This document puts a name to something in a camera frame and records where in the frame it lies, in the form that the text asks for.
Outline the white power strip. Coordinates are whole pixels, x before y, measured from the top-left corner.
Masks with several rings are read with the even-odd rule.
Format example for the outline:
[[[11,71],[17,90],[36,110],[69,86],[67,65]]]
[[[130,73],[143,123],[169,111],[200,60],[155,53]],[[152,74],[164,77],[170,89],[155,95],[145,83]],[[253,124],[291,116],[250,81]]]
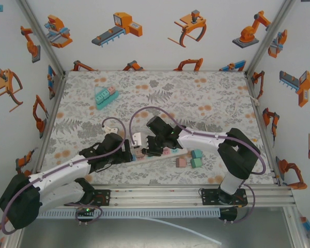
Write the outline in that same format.
[[[163,154],[160,157],[145,156],[144,159],[141,159],[141,160],[136,160],[134,149],[131,151],[131,153],[132,153],[132,162],[130,162],[130,164],[139,164],[139,163],[147,163],[147,162],[152,162],[152,161],[156,161],[156,160],[162,160],[162,159],[168,159],[168,158],[182,156],[182,155],[187,154],[188,151],[186,149],[170,149],[170,148],[165,147],[163,149]]]

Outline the teal triangular socket base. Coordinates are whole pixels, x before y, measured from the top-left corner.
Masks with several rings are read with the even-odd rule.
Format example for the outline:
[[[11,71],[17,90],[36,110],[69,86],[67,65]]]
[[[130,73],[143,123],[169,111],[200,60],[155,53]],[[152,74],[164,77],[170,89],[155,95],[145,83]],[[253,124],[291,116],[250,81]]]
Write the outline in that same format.
[[[108,88],[95,87],[95,97],[97,95],[101,95],[103,91],[106,91],[106,90],[108,91]],[[116,90],[116,92],[113,95],[110,95],[106,100],[103,100],[102,103],[100,104],[96,103],[96,109],[97,110],[104,109],[107,105],[111,104],[114,100],[116,100],[118,96],[119,96],[119,92]]]

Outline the floral table cloth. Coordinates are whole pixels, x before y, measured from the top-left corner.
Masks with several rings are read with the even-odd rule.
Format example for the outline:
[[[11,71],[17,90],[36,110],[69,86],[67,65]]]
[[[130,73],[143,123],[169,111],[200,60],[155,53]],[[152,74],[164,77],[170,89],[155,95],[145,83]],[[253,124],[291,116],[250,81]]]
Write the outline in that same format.
[[[96,109],[95,87],[114,86],[119,96]],[[96,71],[70,72],[64,87],[42,170],[71,159],[104,138],[101,125],[150,134],[153,116],[194,130],[240,129],[264,151],[252,100],[241,72]]]

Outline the controller board with green light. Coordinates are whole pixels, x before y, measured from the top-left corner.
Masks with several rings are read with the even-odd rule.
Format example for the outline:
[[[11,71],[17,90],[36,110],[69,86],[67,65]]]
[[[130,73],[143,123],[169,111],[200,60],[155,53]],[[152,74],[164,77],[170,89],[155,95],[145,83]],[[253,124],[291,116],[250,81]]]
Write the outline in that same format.
[[[93,217],[95,209],[94,208],[78,208],[76,213],[78,217]]]

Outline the grey metal panel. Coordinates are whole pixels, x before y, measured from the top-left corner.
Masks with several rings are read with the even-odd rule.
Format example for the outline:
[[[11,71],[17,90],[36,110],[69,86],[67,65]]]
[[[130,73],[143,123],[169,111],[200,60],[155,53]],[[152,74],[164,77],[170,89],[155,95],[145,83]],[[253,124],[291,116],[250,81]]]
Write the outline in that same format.
[[[283,222],[217,219],[37,220],[24,229],[18,248],[292,248]]]

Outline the black controller box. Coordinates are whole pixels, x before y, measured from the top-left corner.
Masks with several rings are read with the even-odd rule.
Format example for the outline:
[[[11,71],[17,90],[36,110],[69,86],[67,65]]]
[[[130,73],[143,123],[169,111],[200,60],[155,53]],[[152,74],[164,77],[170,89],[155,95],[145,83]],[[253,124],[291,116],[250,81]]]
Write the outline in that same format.
[[[232,222],[235,221],[238,215],[238,210],[235,207],[220,208],[220,217],[222,221]]]

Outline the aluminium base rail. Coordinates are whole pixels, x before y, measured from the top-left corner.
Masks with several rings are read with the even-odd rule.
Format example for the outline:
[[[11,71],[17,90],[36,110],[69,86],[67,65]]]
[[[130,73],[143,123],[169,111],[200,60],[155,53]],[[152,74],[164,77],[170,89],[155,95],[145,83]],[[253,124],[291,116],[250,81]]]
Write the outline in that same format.
[[[111,191],[110,208],[196,208],[202,206],[200,188],[218,188],[216,184],[95,184],[96,190]],[[274,184],[253,184],[246,188],[248,206],[253,202],[255,194],[256,207],[288,207],[296,201],[289,187]]]

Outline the aluminium side rail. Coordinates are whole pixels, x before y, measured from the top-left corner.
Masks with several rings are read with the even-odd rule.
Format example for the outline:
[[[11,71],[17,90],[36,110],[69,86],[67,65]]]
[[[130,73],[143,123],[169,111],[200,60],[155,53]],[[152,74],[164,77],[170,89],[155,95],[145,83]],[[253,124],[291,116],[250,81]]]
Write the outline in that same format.
[[[39,137],[42,143],[40,146],[37,162],[35,163],[32,169],[33,174],[40,172],[43,167],[44,158],[45,158],[47,149],[49,147],[50,137],[53,131],[54,122],[55,122],[56,115],[58,112],[59,104],[63,96],[64,87],[66,83],[66,77],[67,75],[66,73],[64,73],[57,80],[57,88],[56,88],[56,93],[54,96],[54,105],[49,114],[41,98],[38,95],[36,95],[36,101],[33,106],[33,115],[36,120],[37,127],[39,127]],[[40,117],[37,116],[37,106],[41,106],[41,108],[45,112],[45,119],[41,119]]]
[[[275,160],[275,155],[274,155],[273,148],[272,148],[272,142],[268,139],[268,136],[267,136],[268,129],[266,128],[263,117],[262,117],[262,109],[260,105],[256,106],[255,102],[253,101],[253,99],[256,98],[257,96],[254,92],[254,87],[253,87],[251,79],[247,76],[245,76],[245,79],[246,79],[246,85],[249,91],[249,95],[252,97],[252,105],[253,105],[253,109],[255,112],[257,124],[259,127],[260,136],[262,138],[262,142],[264,145],[264,150],[265,150],[265,154],[268,160],[269,168],[271,172],[274,174],[274,182],[278,186],[283,186],[280,172],[278,170],[278,166]]]

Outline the aluminium frame post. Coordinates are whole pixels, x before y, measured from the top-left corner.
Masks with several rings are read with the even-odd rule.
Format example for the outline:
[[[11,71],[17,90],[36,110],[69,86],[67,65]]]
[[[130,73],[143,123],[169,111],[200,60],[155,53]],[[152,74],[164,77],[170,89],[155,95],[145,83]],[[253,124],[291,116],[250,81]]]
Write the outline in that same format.
[[[54,53],[52,46],[47,40],[46,35],[44,31],[42,30],[42,27],[40,26],[40,23],[37,20],[37,17],[35,16],[32,9],[30,8],[27,0],[15,0],[15,1],[18,4],[19,8],[21,9],[26,20],[28,21],[31,29],[36,33],[36,36],[38,37],[40,44],[42,45],[44,51],[46,52],[50,62],[53,64],[54,68],[56,69],[56,72],[64,76],[65,70],[61,66],[61,63],[59,62],[56,54]]]
[[[271,23],[267,34],[265,35],[264,39],[260,43],[259,48],[256,51],[253,59],[250,62],[249,67],[246,71],[246,77],[250,78],[254,73],[255,69],[257,68],[258,64],[260,63],[262,57],[265,55],[268,47],[270,46],[274,36],[277,34],[280,26],[285,21],[287,15],[290,13],[292,7],[296,3],[297,0],[284,0],[281,4],[273,22]]]

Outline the aluminium frame leg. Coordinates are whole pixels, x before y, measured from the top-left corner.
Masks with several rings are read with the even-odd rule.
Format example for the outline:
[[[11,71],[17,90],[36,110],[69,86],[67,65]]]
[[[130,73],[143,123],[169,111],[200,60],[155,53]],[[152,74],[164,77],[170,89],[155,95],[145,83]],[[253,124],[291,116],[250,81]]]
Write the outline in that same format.
[[[292,248],[309,248],[308,239],[297,207],[284,207],[283,210]]]
[[[4,248],[20,248],[24,235],[24,229],[19,229],[9,235],[5,241]]]

